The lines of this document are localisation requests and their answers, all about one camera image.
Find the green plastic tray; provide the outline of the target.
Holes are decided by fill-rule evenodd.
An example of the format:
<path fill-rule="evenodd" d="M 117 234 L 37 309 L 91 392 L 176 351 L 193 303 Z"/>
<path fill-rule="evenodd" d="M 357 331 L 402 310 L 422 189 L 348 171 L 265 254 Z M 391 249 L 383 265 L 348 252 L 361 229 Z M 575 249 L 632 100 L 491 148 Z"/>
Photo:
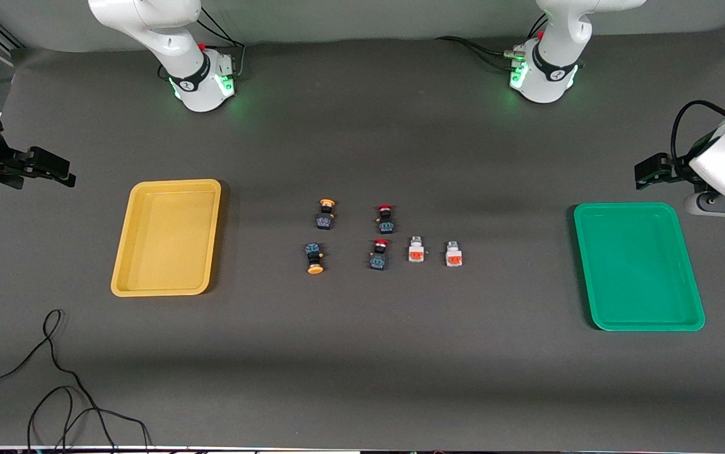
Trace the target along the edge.
<path fill-rule="evenodd" d="M 671 205 L 584 203 L 573 218 L 588 313 L 597 328 L 702 330 L 702 299 Z"/>

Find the yellow plastic tray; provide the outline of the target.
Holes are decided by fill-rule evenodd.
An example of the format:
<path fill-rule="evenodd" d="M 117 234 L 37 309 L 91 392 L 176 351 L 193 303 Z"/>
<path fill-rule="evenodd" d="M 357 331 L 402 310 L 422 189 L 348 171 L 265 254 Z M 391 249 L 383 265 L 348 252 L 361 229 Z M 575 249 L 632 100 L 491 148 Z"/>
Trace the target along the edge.
<path fill-rule="evenodd" d="M 117 297 L 195 296 L 209 287 L 221 184 L 216 179 L 135 185 L 110 284 Z"/>

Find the aluminium frame profile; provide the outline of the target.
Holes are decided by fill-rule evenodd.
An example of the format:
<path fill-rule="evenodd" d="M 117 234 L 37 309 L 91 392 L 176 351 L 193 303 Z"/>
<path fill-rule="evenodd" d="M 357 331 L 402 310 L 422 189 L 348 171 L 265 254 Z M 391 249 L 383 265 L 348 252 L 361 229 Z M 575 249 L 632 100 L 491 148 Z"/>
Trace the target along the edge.
<path fill-rule="evenodd" d="M 0 62 L 14 68 L 12 52 L 25 48 L 27 48 L 25 43 L 0 23 Z"/>

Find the dark grey table mat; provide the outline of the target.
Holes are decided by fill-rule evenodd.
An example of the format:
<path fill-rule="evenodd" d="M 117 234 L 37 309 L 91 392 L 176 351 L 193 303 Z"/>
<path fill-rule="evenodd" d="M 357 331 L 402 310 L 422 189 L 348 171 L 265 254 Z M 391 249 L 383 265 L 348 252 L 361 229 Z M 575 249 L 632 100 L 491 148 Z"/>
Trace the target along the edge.
<path fill-rule="evenodd" d="M 158 445 L 725 452 L 725 218 L 683 212 L 689 185 L 633 183 L 683 104 L 725 107 L 725 29 L 605 35 L 584 60 L 533 105 L 451 42 L 258 45 L 238 96 L 196 114 L 148 52 L 23 52 L 4 135 L 78 181 L 0 187 L 0 375 L 60 308 L 62 365 Z M 178 179 L 222 187 L 209 287 L 117 297 L 132 188 Z M 677 210 L 702 330 L 588 323 L 573 207 L 646 201 Z M 2 380 L 0 445 L 72 382 L 46 347 Z"/>

